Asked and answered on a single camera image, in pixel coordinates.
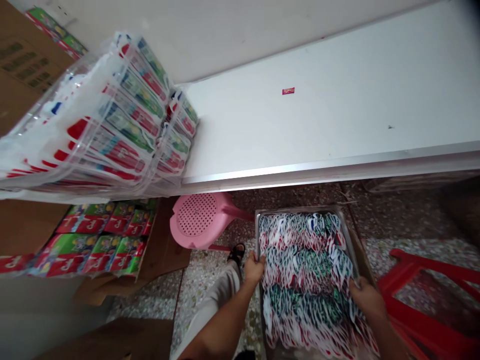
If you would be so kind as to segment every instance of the person's left hand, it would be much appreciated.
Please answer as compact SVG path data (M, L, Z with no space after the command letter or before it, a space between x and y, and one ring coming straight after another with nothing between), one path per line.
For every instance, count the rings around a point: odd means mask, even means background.
M257 262L257 256L254 251L250 251L245 261L245 281L252 281L257 284L264 274L266 258L260 256Z

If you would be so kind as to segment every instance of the sandal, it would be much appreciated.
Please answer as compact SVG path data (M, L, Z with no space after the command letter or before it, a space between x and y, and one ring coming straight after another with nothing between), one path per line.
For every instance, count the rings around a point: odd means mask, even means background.
M240 245L243 246L243 250L238 249ZM244 255L245 255L245 245L242 242L240 242L231 249L230 254L228 255L228 258L226 259L226 261L227 262L229 260L235 261L236 264L238 265L238 268L240 269L240 263L242 262Z

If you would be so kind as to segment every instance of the beige pants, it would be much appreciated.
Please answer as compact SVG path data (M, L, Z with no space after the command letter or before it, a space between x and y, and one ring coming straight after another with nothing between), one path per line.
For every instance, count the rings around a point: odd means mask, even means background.
M190 322L190 326L183 338L180 346L170 360L177 360L184 352L187 346L204 328L216 312L239 291L240 289L240 270L236 262L230 261L222 270L220 276L215 281L205 298L198 306L198 310Z

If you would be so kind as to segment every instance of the white table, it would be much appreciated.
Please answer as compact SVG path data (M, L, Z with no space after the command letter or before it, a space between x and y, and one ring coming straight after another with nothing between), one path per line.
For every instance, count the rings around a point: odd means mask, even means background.
M469 13L442 1L184 84L201 124L179 193L480 169Z

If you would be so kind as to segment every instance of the person's right hand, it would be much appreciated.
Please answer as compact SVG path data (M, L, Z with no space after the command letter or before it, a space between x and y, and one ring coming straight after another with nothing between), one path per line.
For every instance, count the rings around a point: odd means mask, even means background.
M355 304L365 314L367 320L385 318L388 319L387 308L382 295L372 286L369 281L360 276L360 288L350 279L349 288Z
M245 261L245 281L252 281L257 284L264 274L266 258L260 256L257 262L257 256L254 251L250 251Z

